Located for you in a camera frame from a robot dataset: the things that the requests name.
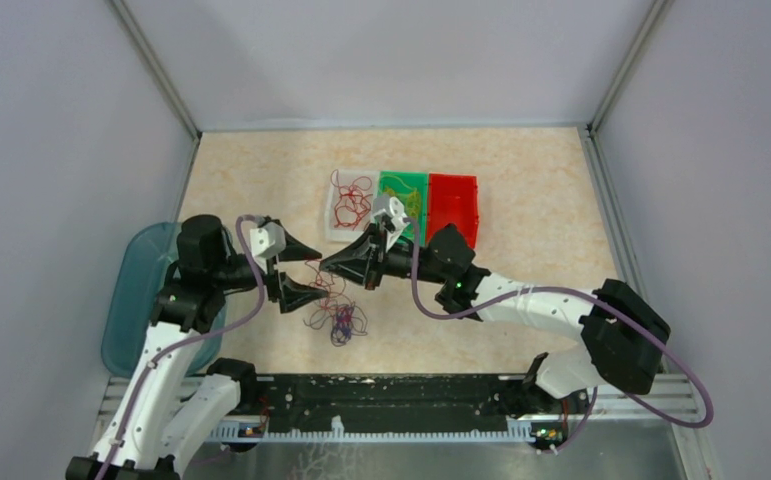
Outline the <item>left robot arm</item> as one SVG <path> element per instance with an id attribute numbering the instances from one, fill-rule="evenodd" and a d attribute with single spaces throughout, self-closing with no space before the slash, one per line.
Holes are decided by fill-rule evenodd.
<path id="1" fill-rule="evenodd" d="M 138 365 L 122 402 L 86 456 L 72 458 L 68 479 L 180 479 L 209 434 L 230 413 L 253 411 L 261 388 L 253 364 L 219 358 L 185 402 L 177 394 L 202 343 L 237 329 L 266 302 L 290 313 L 326 297 L 277 269 L 280 261 L 322 255 L 289 234 L 280 221 L 228 230 L 215 215 L 186 219 L 176 238 L 178 259 L 154 299 Z"/>

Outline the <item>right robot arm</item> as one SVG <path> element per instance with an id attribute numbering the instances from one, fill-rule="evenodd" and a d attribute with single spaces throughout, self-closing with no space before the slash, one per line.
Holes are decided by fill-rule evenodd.
<path id="1" fill-rule="evenodd" d="M 439 285 L 437 320 L 469 318 L 508 322 L 575 341 L 561 352 L 538 355 L 526 374 L 524 398 L 537 412 L 551 411 L 563 397 L 607 384 L 634 396 L 650 393 L 670 337 L 668 324 L 627 283 L 607 279 L 594 290 L 534 286 L 474 264 L 474 250 L 453 224 L 420 247 L 369 225 L 349 246 L 323 260 L 321 270 L 374 290 L 384 277 Z"/>

